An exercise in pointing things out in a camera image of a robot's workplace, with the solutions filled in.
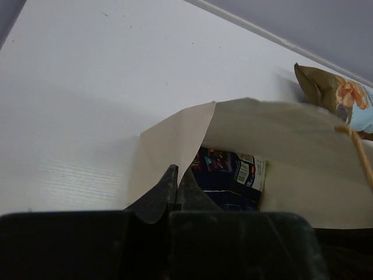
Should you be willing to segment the beige paper bag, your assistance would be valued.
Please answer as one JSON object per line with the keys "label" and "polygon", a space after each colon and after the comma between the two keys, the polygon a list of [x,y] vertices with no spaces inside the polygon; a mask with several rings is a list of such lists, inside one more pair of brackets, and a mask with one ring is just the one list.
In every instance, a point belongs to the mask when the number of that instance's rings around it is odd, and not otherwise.
{"label": "beige paper bag", "polygon": [[142,132],[127,202],[170,165],[183,175],[202,146],[268,161],[262,211],[292,212],[315,228],[372,226],[372,147],[317,107],[250,98],[189,107]]}

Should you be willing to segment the dark navy snack packet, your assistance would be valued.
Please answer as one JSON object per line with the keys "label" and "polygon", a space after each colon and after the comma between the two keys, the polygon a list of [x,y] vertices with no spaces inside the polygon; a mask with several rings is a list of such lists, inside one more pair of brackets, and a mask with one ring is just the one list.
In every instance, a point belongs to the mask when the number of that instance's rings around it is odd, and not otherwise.
{"label": "dark navy snack packet", "polygon": [[238,152],[199,148],[190,164],[197,185],[224,211],[259,209],[267,161]]}

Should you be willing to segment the brown snack packet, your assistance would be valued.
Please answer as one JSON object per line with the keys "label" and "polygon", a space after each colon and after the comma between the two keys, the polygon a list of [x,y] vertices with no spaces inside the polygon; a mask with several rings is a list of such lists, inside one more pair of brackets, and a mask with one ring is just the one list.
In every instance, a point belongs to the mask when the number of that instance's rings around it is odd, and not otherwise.
{"label": "brown snack packet", "polygon": [[338,116],[362,139],[372,140],[372,90],[319,68],[295,64],[294,72],[309,103]]}

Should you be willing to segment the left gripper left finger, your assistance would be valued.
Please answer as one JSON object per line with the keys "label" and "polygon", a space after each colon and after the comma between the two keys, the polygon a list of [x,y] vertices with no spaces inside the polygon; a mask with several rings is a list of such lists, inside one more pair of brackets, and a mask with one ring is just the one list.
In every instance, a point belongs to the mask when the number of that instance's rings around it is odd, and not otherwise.
{"label": "left gripper left finger", "polygon": [[1,216],[2,279],[162,279],[178,167],[123,210]]}

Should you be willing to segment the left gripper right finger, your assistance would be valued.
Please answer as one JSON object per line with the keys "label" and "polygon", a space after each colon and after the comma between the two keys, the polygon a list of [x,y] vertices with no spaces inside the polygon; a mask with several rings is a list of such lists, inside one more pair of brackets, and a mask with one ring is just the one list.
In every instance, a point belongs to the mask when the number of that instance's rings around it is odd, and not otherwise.
{"label": "left gripper right finger", "polygon": [[223,212],[191,171],[170,215],[170,279],[328,279],[309,223],[293,213]]}

